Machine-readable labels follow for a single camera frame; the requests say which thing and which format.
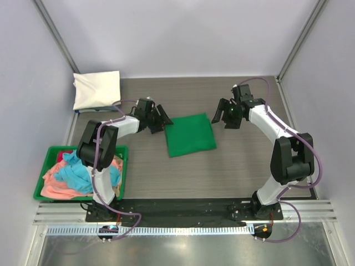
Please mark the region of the green plastic tray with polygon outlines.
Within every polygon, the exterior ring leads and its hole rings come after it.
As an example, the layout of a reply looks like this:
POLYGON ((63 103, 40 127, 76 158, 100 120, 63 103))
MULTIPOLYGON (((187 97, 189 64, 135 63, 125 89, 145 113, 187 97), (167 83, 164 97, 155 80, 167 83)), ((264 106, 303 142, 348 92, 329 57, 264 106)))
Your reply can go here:
MULTIPOLYGON (((51 169, 57 163, 57 155, 59 151, 73 151, 76 149, 77 149, 76 146, 52 146, 48 149, 33 194, 33 198, 36 201, 90 201, 92 199, 92 196, 88 196, 88 197, 76 197, 69 200, 59 200, 59 199, 51 199, 40 195, 40 192, 44 185, 43 176, 47 173, 49 169, 51 169)), ((124 195, 125 176, 126 176, 126 168, 128 162, 128 147, 117 146, 115 150, 115 156, 120 157, 123 160, 123 178, 122 178, 122 184, 120 188, 120 196, 117 197, 117 200, 120 200, 124 195)))

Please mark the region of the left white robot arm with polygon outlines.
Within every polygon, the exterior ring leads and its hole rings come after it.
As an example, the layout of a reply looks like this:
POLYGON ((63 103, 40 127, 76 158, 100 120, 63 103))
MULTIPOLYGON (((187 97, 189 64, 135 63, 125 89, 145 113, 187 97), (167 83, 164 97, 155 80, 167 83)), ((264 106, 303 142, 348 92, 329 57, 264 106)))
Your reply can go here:
POLYGON ((164 130, 165 125, 172 125, 162 105, 157 105, 151 98, 140 98, 130 113, 113 107, 121 117, 107 121, 90 120, 77 147, 77 157, 81 160, 93 188, 92 203, 87 208, 87 222, 110 222, 118 215, 125 215, 116 207, 117 196, 110 179, 110 166, 116 152, 116 141, 126 135, 139 133, 146 128, 152 134, 164 130))

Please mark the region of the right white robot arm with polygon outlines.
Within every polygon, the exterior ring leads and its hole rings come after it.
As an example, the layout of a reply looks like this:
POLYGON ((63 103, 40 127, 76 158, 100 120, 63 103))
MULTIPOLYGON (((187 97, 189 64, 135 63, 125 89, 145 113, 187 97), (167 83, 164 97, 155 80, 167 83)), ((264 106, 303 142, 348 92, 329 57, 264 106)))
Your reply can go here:
POLYGON ((256 219, 268 219, 287 189, 297 185, 315 171, 313 138, 290 128, 266 105, 255 99, 247 84, 234 85, 233 97, 221 98, 212 123, 223 121, 226 129, 237 130, 242 120, 257 126, 273 143, 271 176, 251 198, 250 213, 256 219))

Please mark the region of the green t shirt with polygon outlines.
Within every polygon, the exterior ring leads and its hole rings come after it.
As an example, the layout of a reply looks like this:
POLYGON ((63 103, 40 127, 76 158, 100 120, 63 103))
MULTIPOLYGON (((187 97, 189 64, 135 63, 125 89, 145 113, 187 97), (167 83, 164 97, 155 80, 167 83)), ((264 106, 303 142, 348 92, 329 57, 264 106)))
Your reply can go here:
POLYGON ((166 144, 170 158, 217 148, 211 122, 206 113, 175 117, 165 125, 166 144))

